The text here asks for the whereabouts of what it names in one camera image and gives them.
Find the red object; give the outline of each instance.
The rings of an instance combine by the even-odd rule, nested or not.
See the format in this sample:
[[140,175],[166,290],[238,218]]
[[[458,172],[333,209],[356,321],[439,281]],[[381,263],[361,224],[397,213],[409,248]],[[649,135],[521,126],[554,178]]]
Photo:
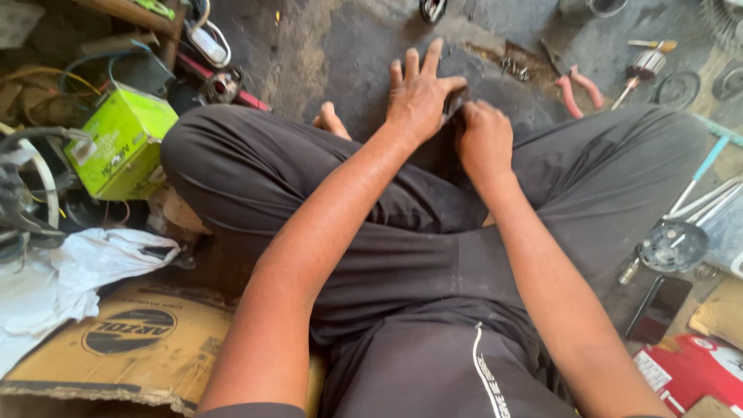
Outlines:
[[743,353],[720,342],[681,334],[676,351],[646,346],[635,363],[650,386],[680,417],[710,395],[743,417]]
[[588,92],[588,96],[590,96],[591,100],[594,102],[595,109],[601,109],[603,107],[604,101],[601,96],[601,90],[596,87],[591,79],[578,72],[578,65],[570,67],[570,78]]
[[[178,53],[178,59],[183,64],[183,67],[191,74],[196,75],[199,79],[206,81],[209,79],[209,77],[214,74],[214,71],[209,70],[208,68],[205,68],[201,66],[198,62],[190,59],[183,53]],[[266,103],[263,103],[262,101],[258,100],[255,96],[251,95],[245,90],[240,90],[240,93],[235,97],[235,103],[241,104],[243,106],[247,106],[253,109],[262,110],[264,112],[269,112],[271,108]]]
[[570,77],[568,77],[568,75],[563,75],[555,82],[555,84],[562,88],[562,99],[565,101],[565,107],[568,108],[568,112],[573,115],[573,118],[582,118],[583,112],[581,112],[577,103],[575,103],[575,96],[573,96],[573,86],[570,83],[571,80],[576,82],[579,86],[583,87],[586,92],[588,92],[588,96],[590,96],[591,100],[594,102],[595,109],[601,109],[603,107],[604,100],[603,96],[601,95],[601,90],[596,87],[591,79],[578,72],[578,65],[573,65],[572,67],[570,67]]
[[573,115],[573,118],[580,119],[583,117],[583,112],[575,103],[575,97],[573,97],[573,86],[570,84],[570,77],[564,75],[557,79],[555,82],[562,88],[562,99],[565,101],[565,107],[568,108],[568,112]]

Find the lap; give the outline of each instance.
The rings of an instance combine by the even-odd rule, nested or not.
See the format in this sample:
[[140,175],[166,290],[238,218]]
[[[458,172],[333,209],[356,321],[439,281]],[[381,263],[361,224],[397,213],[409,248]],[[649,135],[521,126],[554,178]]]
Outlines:
[[[596,286],[681,192],[705,135],[687,115],[636,106],[517,138],[513,169]],[[162,159],[169,181],[218,238],[254,260],[358,147],[264,112],[207,106],[178,121]],[[315,329],[327,341],[411,303],[452,296],[521,306],[497,228],[478,229],[485,213],[476,197],[406,165],[320,293]]]

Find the green battery box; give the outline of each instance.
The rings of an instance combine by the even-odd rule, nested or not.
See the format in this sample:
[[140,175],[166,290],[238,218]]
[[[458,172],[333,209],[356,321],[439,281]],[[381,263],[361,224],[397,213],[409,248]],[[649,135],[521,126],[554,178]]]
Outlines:
[[160,142],[178,119],[168,102],[115,83],[65,154],[99,200],[147,199],[165,181]]

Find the arzol logo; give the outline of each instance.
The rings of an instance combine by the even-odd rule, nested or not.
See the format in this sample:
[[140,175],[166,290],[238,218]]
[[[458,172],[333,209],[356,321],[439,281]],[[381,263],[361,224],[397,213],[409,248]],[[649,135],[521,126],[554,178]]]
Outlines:
[[82,336],[82,346],[96,354],[118,354],[164,340],[177,321],[162,309],[133,309],[98,321]]

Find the forearm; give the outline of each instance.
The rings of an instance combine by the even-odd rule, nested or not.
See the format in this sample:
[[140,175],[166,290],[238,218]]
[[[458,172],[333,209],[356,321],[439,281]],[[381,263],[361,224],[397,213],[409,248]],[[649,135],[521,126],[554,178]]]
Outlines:
[[212,373],[218,388],[210,383],[201,411],[243,402],[303,407],[313,303],[416,145],[383,126],[284,224],[253,270]]
[[529,316],[581,413],[668,416],[598,298],[542,224],[513,172],[476,182],[476,187],[496,221]]

